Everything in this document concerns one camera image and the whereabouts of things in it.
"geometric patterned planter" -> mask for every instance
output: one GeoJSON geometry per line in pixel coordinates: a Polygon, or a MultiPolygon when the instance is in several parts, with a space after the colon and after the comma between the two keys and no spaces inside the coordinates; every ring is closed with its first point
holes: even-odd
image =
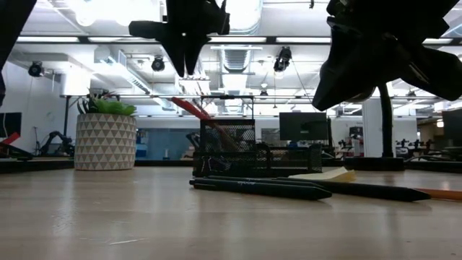
{"type": "Polygon", "coordinates": [[[102,113],[77,117],[76,170],[132,169],[135,154],[135,118],[102,113]]]}

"ceiling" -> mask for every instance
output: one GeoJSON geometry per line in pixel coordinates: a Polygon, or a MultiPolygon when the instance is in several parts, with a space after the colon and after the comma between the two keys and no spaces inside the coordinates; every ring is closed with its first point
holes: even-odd
{"type": "MultiPolygon", "coordinates": [[[[113,19],[97,19],[90,26],[82,26],[76,20],[76,12],[70,8],[69,2],[83,0],[38,0],[27,24],[22,32],[23,35],[128,35],[126,26],[119,25],[113,19]]],[[[140,15],[149,17],[154,21],[161,20],[163,7],[161,0],[143,1],[143,12],[140,15]]],[[[245,3],[245,0],[228,0],[228,3],[245,3]]],[[[326,0],[315,1],[313,9],[309,9],[310,1],[302,0],[263,0],[261,21],[257,35],[264,36],[300,36],[300,37],[330,37],[330,27],[326,24],[326,0]]],[[[239,9],[231,12],[232,19],[245,19],[245,13],[239,9]]],[[[462,2],[456,5],[445,17],[446,22],[455,28],[462,24],[462,2]]],[[[164,55],[160,45],[106,45],[111,53],[122,51],[127,56],[127,66],[134,70],[138,76],[158,92],[174,93],[175,70],[170,65],[167,57],[164,57],[165,70],[152,71],[150,64],[156,55],[164,55]]],[[[95,63],[95,49],[97,45],[82,44],[17,44],[14,49],[13,59],[24,63],[18,58],[29,53],[65,53],[75,61],[90,70],[95,77],[92,86],[105,87],[112,90],[130,89],[132,86],[120,75],[108,73],[102,69],[101,64],[95,63]]],[[[213,45],[204,46],[200,60],[205,75],[210,78],[210,90],[218,90],[222,87],[222,66],[220,63],[221,51],[212,50],[213,45]]],[[[275,56],[279,53],[280,45],[254,45],[258,50],[252,51],[251,62],[245,88],[247,92],[257,95],[261,90],[261,84],[266,83],[268,89],[276,88],[277,95],[303,95],[314,94],[314,89],[319,83],[318,70],[329,53],[328,45],[291,45],[293,62],[284,72],[282,79],[275,79],[272,66],[275,56]]],[[[462,54],[462,46],[442,47],[442,51],[462,54]]],[[[412,86],[397,80],[393,83],[397,91],[407,92],[412,86]]]]}

